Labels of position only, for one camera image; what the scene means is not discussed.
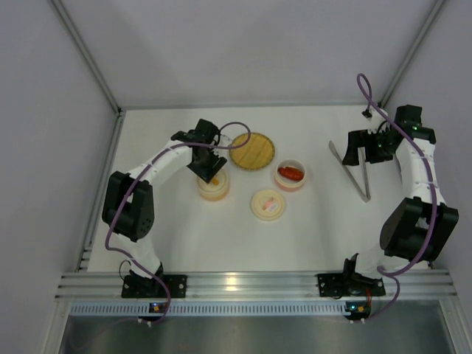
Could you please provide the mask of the cream lid pink handle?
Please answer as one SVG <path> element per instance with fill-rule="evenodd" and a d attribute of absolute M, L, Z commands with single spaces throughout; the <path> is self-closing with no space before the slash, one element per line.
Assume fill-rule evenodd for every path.
<path fill-rule="evenodd" d="M 262 221 L 275 221 L 285 211 L 285 199 L 276 190 L 265 189 L 253 195 L 250 206 L 256 218 Z"/>

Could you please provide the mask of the red sausage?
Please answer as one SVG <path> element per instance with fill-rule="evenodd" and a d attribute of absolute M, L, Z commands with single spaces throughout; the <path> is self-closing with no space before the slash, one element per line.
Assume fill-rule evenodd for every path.
<path fill-rule="evenodd" d="M 301 170 L 290 166 L 279 167 L 277 172 L 282 177 L 292 181 L 301 181 L 305 177 L 305 174 Z"/>

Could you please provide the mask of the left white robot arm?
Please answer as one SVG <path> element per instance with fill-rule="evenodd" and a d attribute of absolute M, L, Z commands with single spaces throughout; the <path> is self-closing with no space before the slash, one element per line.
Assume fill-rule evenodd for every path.
<path fill-rule="evenodd" d="M 105 247 L 128 258 L 132 275 L 153 279 L 162 271 L 149 235 L 155 220 L 153 192 L 184 168 L 208 184 L 227 163 L 218 149 L 231 150 L 232 143 L 221 142 L 221 129 L 200 119 L 195 128 L 173 134 L 153 158 L 111 174 L 101 215 L 109 227 Z"/>

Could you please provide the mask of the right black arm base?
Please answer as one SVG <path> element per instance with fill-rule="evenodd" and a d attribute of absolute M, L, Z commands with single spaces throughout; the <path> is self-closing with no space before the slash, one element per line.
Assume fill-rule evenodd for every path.
<path fill-rule="evenodd" d="M 321 297 L 342 298 L 348 296 L 385 296 L 382 279 L 359 274 L 324 273 L 316 275 Z"/>

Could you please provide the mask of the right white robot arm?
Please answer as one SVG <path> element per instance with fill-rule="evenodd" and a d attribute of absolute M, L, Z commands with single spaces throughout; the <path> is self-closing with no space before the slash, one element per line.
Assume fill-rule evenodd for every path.
<path fill-rule="evenodd" d="M 379 276 L 378 267 L 398 271 L 410 263 L 432 262 L 451 236 L 459 213 L 447 206 L 435 173 L 435 132 L 423 126 L 422 108 L 402 105 L 392 122 L 385 111 L 367 109 L 369 126 L 351 131 L 340 162 L 344 169 L 395 161 L 404 197 L 381 228 L 379 243 L 354 255 L 355 272 Z"/>

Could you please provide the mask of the cream lid orange handle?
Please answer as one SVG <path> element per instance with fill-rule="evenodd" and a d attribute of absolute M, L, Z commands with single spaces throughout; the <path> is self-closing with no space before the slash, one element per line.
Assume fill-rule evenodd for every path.
<path fill-rule="evenodd" d="M 229 188 L 229 175 L 225 169 L 221 169 L 206 183 L 202 178 L 196 178 L 198 189 L 206 194 L 221 194 Z"/>

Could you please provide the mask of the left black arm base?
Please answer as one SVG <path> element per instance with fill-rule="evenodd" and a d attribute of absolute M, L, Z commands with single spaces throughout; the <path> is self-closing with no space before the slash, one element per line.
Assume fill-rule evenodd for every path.
<path fill-rule="evenodd" d="M 162 281 L 171 298 L 186 297 L 187 276 L 185 274 L 164 274 Z M 129 274 L 123 280 L 121 297 L 125 299 L 167 298 L 167 293 L 155 279 Z"/>

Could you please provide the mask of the pink lunch container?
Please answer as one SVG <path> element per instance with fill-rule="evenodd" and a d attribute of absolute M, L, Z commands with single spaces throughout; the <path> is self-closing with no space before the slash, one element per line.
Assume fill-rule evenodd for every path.
<path fill-rule="evenodd" d="M 292 180 L 282 177 L 277 172 L 277 170 L 279 167 L 285 167 L 285 166 L 295 167 L 301 170 L 305 174 L 305 177 L 301 181 L 292 181 Z M 296 159 L 282 159 L 277 163 L 277 166 L 275 167 L 274 180 L 275 180 L 276 185 L 281 190 L 284 190 L 287 192 L 295 192 L 297 190 L 300 190 L 304 186 L 305 182 L 307 181 L 307 178 L 308 178 L 308 172 L 304 164 Z"/>

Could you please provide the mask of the orange lunch container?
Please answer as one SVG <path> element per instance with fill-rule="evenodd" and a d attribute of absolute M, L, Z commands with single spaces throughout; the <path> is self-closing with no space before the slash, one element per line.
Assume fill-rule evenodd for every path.
<path fill-rule="evenodd" d="M 229 186 L 217 186 L 215 188 L 211 188 L 209 185 L 200 186 L 198 188 L 199 195 L 206 201 L 220 201 L 224 199 L 229 192 Z"/>

